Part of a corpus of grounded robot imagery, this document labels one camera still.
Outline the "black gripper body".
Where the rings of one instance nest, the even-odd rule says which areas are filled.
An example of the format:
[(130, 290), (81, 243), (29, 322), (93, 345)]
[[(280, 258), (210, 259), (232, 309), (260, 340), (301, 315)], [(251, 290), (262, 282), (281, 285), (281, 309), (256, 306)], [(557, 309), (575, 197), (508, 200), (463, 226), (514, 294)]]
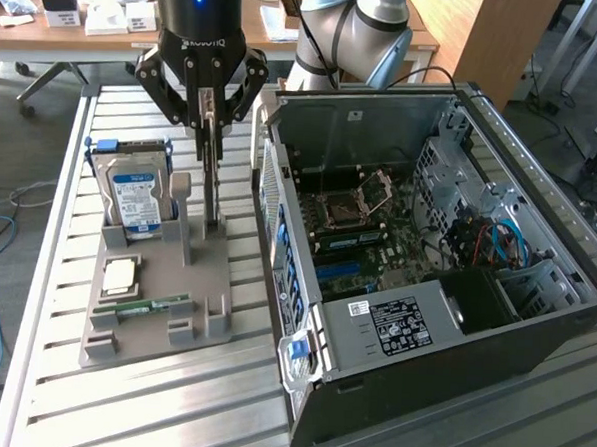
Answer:
[(241, 0), (157, 0), (162, 29), (158, 52), (173, 73), (186, 82), (196, 74), (198, 87), (213, 85), (212, 69), (219, 59), (223, 83), (232, 77), (246, 50)]

